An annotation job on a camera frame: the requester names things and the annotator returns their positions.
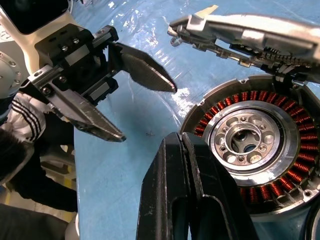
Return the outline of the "blue plastic table cover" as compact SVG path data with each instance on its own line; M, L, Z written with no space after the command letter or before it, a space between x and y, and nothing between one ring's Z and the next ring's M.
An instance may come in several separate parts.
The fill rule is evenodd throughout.
M320 0L93 0L73 5L80 25L92 32L114 26L121 43L150 54L178 87L175 94L148 90L120 72L118 89L98 108L126 140L107 142L74 132L81 240L135 240L142 181L162 139L180 129L211 89L261 74L188 44L171 45L171 21L212 5L217 15L270 15L320 25Z

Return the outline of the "silver hinged motor lid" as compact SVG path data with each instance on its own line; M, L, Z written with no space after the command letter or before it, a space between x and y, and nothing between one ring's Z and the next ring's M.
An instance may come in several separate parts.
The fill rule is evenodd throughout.
M196 14L169 24L167 33L200 51L287 79L320 84L320 26L256 15Z

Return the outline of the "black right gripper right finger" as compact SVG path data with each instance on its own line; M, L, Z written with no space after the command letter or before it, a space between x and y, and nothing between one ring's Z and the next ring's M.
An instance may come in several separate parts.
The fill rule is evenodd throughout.
M239 188L205 141L182 134L187 151L192 240L259 240Z

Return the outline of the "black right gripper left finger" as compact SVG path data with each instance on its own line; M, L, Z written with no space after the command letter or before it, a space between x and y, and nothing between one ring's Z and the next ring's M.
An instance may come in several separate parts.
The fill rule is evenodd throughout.
M200 171L190 132L161 142L141 185L136 240L200 240Z

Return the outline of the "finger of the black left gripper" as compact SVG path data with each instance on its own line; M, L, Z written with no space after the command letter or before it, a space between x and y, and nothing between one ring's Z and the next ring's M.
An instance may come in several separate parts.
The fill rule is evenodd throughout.
M108 46L108 69L127 72L134 82L152 91L176 93L178 90L171 76L150 55L119 42Z
M109 142L124 142L126 136L87 99L70 89L46 85L49 107L78 130Z

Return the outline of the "motor housing with copper windings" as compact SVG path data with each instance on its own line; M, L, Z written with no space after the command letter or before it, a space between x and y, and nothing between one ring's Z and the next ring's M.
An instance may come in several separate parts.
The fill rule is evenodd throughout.
M320 199L320 90L269 75L209 91L180 129L202 138L238 185L255 221Z

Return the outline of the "person in black white jacket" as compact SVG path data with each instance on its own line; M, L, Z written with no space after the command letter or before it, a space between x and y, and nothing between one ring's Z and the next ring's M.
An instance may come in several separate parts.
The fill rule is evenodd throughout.
M23 198L66 212L77 212L77 192L47 177L40 154L49 146L73 145L74 127L23 93L12 100L0 125L0 181ZM0 240L65 240L68 223L55 216L0 203Z

